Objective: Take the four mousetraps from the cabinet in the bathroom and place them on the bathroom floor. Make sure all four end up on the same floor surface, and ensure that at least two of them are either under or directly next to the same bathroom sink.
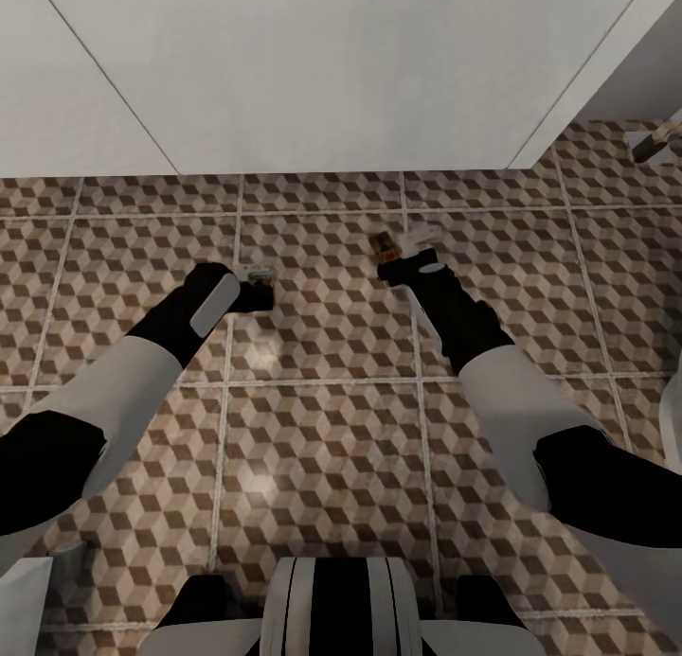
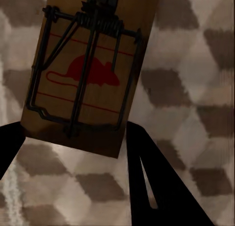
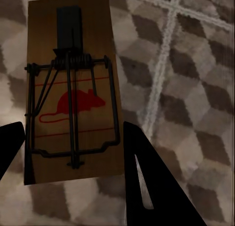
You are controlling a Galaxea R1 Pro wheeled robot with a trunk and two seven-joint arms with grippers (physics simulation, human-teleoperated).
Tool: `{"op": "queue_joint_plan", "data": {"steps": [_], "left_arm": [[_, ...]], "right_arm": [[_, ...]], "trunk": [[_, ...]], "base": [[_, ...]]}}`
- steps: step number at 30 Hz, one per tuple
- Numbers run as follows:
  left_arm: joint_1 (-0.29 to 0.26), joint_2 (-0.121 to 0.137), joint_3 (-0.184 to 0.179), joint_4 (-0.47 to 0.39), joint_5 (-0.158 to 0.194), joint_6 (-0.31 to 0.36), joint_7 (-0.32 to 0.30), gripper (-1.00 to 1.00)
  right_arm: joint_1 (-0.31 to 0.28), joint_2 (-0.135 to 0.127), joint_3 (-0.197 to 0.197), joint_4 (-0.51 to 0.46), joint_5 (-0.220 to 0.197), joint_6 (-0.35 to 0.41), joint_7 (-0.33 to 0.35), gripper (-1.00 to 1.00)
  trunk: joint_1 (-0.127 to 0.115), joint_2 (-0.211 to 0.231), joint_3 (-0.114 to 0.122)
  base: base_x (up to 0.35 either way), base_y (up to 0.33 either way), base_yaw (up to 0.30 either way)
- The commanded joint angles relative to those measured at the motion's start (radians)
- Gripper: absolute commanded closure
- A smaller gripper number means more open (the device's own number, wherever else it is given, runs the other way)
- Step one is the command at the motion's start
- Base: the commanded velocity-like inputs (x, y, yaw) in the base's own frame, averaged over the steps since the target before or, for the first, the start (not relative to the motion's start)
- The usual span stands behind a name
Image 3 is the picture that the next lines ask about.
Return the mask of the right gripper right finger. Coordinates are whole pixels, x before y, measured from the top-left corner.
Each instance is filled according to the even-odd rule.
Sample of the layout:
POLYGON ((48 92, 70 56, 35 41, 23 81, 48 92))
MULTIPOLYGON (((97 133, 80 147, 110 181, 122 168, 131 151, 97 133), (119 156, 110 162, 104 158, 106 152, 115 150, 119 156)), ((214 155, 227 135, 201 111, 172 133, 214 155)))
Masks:
POLYGON ((127 226, 207 226, 142 129, 123 123, 127 226), (143 207, 137 156, 154 209, 143 207))

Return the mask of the mousetrap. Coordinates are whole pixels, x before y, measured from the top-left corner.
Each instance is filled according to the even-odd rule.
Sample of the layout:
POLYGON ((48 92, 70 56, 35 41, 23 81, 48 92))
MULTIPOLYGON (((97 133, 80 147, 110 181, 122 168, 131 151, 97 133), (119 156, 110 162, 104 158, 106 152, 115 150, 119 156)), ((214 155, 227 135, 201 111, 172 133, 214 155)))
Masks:
POLYGON ((125 174, 109 0, 28 1, 24 185, 125 174))

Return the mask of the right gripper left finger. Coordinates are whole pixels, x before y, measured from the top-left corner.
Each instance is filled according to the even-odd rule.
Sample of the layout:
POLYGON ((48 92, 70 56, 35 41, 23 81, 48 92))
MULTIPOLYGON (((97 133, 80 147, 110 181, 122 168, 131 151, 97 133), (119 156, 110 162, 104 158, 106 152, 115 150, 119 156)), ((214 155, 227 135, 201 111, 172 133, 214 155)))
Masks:
POLYGON ((0 180, 25 141, 22 122, 0 127, 0 180))

